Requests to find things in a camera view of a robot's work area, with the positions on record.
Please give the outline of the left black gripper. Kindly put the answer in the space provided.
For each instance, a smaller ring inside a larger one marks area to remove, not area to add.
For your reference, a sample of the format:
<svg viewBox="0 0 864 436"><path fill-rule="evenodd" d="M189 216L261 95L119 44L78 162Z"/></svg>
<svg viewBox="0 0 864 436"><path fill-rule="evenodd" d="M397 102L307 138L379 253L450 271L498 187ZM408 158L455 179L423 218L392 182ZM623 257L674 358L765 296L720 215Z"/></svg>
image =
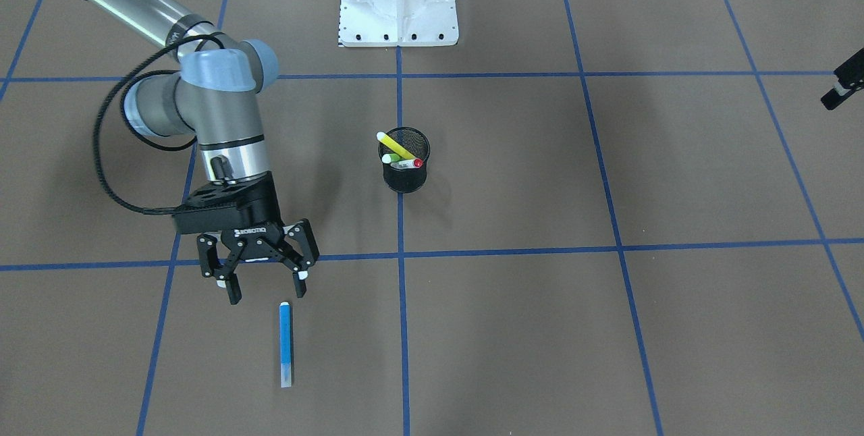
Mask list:
<svg viewBox="0 0 864 436"><path fill-rule="evenodd" d="M864 49L860 49L834 70L837 82L821 97L821 104L826 110L836 110L840 104L851 97L853 91L862 89L863 55Z"/></svg>

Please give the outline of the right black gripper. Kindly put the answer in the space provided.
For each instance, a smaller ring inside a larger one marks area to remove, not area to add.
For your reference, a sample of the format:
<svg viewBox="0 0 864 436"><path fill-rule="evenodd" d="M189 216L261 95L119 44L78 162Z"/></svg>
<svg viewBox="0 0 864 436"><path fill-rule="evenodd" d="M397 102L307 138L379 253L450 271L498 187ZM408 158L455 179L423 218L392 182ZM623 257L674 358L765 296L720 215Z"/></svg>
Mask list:
<svg viewBox="0 0 864 436"><path fill-rule="evenodd" d="M197 237L202 276L224 282L232 306L242 299L236 274L241 259L278 258L291 272L294 295L306 295L308 271L319 260L320 249L308 219L284 227L271 172L238 183L204 185L175 208L173 221L179 234ZM222 262L217 246L224 233L229 254ZM244 254L242 240L249 242Z"/></svg>

